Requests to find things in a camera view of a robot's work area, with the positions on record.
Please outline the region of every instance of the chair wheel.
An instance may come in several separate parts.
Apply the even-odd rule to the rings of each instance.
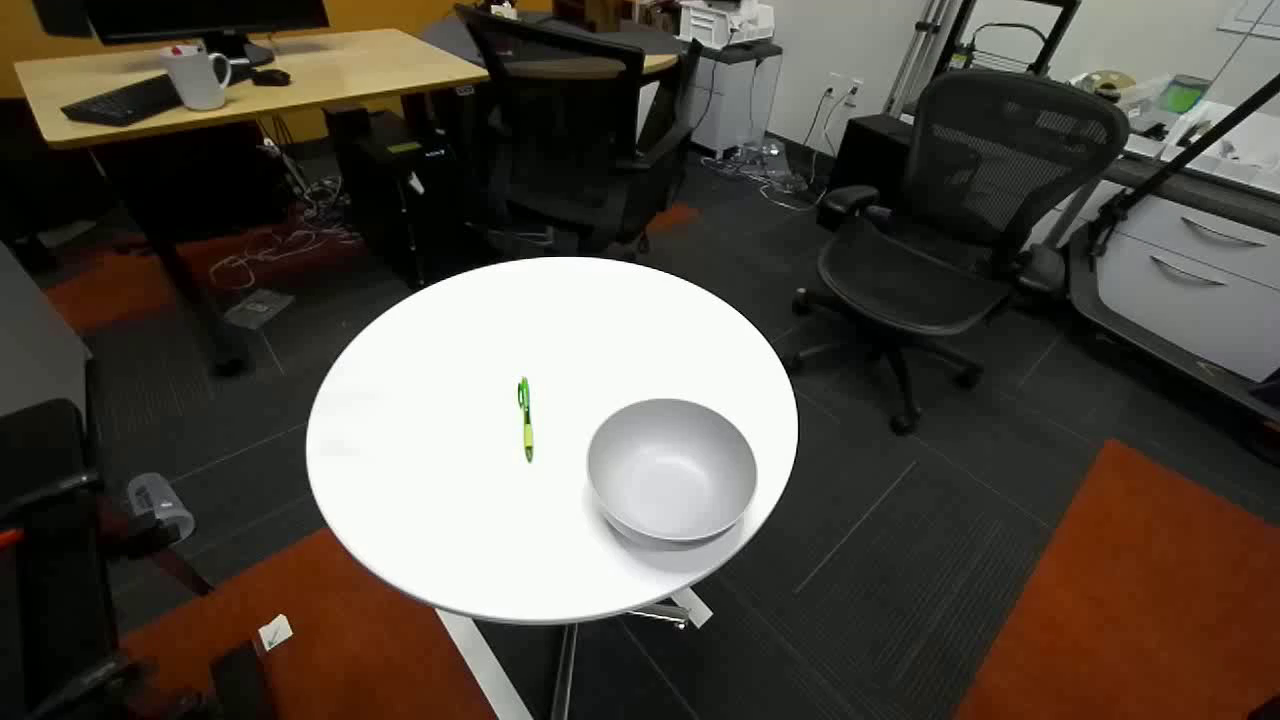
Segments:
[[[922,411],[892,411],[889,416],[892,435],[907,435],[907,433],[918,433],[918,424],[922,424]]]
[[[795,288],[795,297],[794,297],[794,313],[795,313],[795,317],[808,317],[808,308],[812,308],[808,288]]]
[[[958,371],[958,386],[976,386],[981,380],[985,380],[985,368]]]

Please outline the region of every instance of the pen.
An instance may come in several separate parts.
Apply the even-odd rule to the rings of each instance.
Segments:
[[[524,464],[534,464],[534,390],[529,390],[529,380],[520,377],[515,384],[515,405],[520,405],[520,445],[524,445]]]

